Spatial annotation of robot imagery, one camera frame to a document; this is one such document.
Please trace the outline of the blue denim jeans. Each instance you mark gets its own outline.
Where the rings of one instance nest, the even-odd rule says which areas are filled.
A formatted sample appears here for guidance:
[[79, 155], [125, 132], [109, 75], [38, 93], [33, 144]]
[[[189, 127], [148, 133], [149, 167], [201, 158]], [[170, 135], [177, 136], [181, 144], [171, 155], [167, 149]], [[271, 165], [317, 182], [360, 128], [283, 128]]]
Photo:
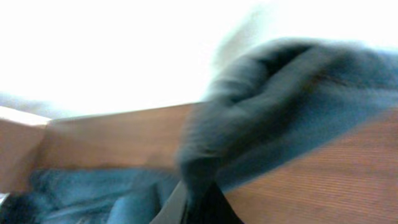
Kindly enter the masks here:
[[194, 107], [178, 175], [144, 169], [37, 170], [2, 223], [150, 223], [179, 182], [189, 196], [238, 187], [397, 105], [397, 51], [274, 42], [234, 61]]

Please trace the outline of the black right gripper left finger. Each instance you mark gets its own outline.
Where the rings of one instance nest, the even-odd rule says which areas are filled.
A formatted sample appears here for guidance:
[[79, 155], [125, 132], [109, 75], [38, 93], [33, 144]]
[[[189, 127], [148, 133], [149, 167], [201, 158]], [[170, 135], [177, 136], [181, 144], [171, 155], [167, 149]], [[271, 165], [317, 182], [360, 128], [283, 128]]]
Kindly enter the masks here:
[[184, 219], [187, 195], [186, 186], [183, 182], [179, 182], [150, 224], [181, 224]]

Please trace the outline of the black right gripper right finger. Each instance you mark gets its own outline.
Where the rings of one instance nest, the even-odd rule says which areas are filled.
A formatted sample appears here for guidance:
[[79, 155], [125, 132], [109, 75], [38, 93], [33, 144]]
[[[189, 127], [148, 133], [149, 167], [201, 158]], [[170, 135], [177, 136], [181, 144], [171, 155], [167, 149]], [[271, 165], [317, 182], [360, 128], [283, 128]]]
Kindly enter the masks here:
[[215, 183], [212, 183], [204, 192], [188, 198], [186, 224], [243, 223]]

